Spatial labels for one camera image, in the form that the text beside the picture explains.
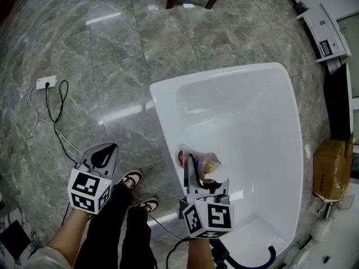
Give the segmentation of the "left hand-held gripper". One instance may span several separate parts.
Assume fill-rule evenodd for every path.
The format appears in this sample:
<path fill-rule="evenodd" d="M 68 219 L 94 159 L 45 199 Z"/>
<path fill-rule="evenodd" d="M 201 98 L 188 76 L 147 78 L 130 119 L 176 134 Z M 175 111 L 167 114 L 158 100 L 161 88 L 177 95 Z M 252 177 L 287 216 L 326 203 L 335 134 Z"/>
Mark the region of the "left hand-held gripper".
<path fill-rule="evenodd" d="M 103 143 L 88 149 L 71 171 L 67 191 L 73 208 L 97 215 L 110 198 L 119 148 Z"/>

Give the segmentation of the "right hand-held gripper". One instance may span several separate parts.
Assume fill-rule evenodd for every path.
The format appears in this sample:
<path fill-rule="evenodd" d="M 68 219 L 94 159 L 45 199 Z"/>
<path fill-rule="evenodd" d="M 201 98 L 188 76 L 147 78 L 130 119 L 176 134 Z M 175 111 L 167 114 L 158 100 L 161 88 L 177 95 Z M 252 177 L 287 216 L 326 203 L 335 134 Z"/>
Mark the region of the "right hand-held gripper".
<path fill-rule="evenodd" d="M 187 195 L 179 201 L 179 218 L 184 220 L 191 238 L 218 239 L 233 230 L 234 206 L 229 201 L 229 179 L 221 184 L 202 184 L 197 174 L 196 160 L 189 154 L 184 162 Z"/>

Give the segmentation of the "pink spray bottle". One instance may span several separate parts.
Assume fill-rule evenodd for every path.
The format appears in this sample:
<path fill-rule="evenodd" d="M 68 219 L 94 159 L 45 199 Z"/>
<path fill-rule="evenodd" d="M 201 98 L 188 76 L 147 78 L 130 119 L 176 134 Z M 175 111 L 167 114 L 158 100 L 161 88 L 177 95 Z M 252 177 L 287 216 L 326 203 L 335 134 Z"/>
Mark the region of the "pink spray bottle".
<path fill-rule="evenodd" d="M 177 147 L 175 154 L 177 164 L 184 168 L 185 160 L 190 155 L 195 159 L 199 179 L 202 183 L 209 184 L 213 181 L 224 183 L 229 179 L 232 171 L 231 167 L 222 164 L 215 153 L 198 152 L 185 144 L 180 144 Z"/>

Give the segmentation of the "white rectangular bathtub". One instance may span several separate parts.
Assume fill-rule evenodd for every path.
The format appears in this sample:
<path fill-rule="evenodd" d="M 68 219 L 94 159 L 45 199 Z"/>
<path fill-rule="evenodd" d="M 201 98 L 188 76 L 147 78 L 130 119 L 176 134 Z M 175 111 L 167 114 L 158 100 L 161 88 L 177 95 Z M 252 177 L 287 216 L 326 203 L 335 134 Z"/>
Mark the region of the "white rectangular bathtub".
<path fill-rule="evenodd" d="M 150 92 L 172 159 L 180 146 L 215 153 L 211 176 L 229 180 L 235 225 L 221 237 L 248 267 L 292 242 L 302 197 L 303 153 L 292 83 L 279 63 L 215 69 L 153 83 Z"/>

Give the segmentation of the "person's right forearm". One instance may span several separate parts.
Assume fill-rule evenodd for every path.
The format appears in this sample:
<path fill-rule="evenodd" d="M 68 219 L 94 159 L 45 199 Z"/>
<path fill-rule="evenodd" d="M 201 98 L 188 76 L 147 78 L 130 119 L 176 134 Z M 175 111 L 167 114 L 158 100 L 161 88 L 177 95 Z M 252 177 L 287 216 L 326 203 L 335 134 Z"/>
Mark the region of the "person's right forearm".
<path fill-rule="evenodd" d="M 209 239 L 189 241 L 187 269 L 215 269 Z"/>

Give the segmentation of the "person's left forearm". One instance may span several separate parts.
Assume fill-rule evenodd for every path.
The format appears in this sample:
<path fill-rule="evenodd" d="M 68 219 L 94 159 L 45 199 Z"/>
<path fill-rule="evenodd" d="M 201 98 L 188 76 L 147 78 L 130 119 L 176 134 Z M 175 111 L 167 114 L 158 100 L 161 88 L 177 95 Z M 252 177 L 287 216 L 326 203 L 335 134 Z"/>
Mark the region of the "person's left forearm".
<path fill-rule="evenodd" d="M 73 209 L 49 242 L 48 247 L 59 251 L 69 263 L 73 263 L 77 256 L 88 218 L 89 214 L 85 211 Z"/>

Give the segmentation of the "person's left shoe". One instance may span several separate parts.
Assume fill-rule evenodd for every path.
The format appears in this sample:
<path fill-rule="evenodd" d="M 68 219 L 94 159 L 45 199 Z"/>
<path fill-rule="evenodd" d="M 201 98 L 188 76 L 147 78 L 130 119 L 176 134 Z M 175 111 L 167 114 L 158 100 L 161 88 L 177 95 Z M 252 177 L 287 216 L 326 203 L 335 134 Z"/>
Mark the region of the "person's left shoe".
<path fill-rule="evenodd" d="M 139 169 L 133 169 L 128 171 L 117 183 L 117 185 L 123 185 L 129 190 L 138 185 L 144 178 L 144 174 Z"/>

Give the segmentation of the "person's shoe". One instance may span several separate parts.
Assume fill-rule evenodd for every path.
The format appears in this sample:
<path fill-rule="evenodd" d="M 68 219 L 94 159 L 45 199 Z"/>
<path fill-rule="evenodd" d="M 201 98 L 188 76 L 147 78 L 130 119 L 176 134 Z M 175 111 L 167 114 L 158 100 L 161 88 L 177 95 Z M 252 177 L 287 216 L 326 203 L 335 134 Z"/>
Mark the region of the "person's shoe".
<path fill-rule="evenodd" d="M 152 197 L 146 201 L 142 201 L 138 207 L 144 209 L 149 214 L 159 207 L 159 200 L 156 197 Z"/>
<path fill-rule="evenodd" d="M 133 169 L 128 171 L 117 183 L 117 185 L 123 185 L 129 190 L 138 185 L 144 178 L 144 174 L 139 169 Z"/>

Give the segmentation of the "person's right shoe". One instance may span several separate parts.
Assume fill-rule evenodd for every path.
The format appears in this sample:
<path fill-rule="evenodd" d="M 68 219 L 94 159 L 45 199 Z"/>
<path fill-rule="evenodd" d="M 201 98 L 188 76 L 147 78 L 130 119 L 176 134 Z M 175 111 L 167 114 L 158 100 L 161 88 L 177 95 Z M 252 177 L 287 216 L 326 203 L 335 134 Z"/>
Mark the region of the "person's right shoe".
<path fill-rule="evenodd" d="M 156 197 L 152 197 L 146 201 L 142 201 L 138 207 L 144 209 L 149 214 L 159 207 L 159 200 Z"/>

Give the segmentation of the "person's black trousers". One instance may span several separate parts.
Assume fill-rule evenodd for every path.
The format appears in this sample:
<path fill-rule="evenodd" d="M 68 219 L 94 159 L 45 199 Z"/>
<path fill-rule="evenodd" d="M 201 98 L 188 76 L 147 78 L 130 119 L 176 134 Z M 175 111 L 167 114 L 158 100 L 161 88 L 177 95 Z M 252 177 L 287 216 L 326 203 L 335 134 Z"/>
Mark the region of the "person's black trousers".
<path fill-rule="evenodd" d="M 108 202 L 90 221 L 74 269 L 157 269 L 148 212 L 129 204 L 130 189 L 115 185 Z"/>

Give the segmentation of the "person's white shirt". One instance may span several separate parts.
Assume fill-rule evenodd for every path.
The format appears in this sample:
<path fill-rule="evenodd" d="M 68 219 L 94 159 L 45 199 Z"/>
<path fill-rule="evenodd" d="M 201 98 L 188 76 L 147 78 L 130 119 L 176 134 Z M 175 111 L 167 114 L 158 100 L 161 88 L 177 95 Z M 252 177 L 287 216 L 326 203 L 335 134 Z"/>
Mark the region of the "person's white shirt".
<path fill-rule="evenodd" d="M 38 249 L 22 265 L 21 269 L 72 269 L 65 257 L 57 250 L 44 247 Z"/>

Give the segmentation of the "large torn cardboard box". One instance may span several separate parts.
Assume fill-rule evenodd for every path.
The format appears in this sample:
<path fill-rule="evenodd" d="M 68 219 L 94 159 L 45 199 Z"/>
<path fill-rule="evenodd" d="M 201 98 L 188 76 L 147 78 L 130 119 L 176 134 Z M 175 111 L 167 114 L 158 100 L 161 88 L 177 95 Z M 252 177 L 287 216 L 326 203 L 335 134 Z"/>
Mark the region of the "large torn cardboard box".
<path fill-rule="evenodd" d="M 348 140 L 325 140 L 314 153 L 313 194 L 324 202 L 341 201 L 349 185 L 354 135 Z"/>

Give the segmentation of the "white toilet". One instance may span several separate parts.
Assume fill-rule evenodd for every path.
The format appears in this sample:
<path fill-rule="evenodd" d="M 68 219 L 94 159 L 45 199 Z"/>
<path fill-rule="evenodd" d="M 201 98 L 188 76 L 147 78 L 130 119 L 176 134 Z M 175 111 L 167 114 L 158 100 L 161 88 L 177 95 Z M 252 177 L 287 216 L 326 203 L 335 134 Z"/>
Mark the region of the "white toilet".
<path fill-rule="evenodd" d="M 311 229 L 312 238 L 318 243 L 324 242 L 329 232 L 330 224 L 331 219 L 318 219 Z"/>

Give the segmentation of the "white office chair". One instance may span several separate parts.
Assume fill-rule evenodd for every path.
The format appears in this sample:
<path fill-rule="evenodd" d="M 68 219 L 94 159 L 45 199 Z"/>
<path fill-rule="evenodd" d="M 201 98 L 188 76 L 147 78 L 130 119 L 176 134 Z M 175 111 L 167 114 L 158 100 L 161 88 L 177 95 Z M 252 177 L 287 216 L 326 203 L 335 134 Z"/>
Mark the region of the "white office chair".
<path fill-rule="evenodd" d="M 346 195 L 341 201 L 329 202 L 324 210 L 323 218 L 331 219 L 337 211 L 349 210 L 354 202 L 355 194 Z"/>

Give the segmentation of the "white vanity cabinet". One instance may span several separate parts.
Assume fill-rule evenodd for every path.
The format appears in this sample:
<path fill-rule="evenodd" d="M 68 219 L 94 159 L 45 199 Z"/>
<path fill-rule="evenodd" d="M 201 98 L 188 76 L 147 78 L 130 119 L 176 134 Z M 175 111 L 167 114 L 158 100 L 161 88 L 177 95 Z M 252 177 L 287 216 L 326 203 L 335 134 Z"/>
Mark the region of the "white vanity cabinet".
<path fill-rule="evenodd" d="M 352 55 L 339 24 L 321 3 L 298 15 L 296 19 L 304 20 L 314 38 L 320 56 L 317 63 Z"/>

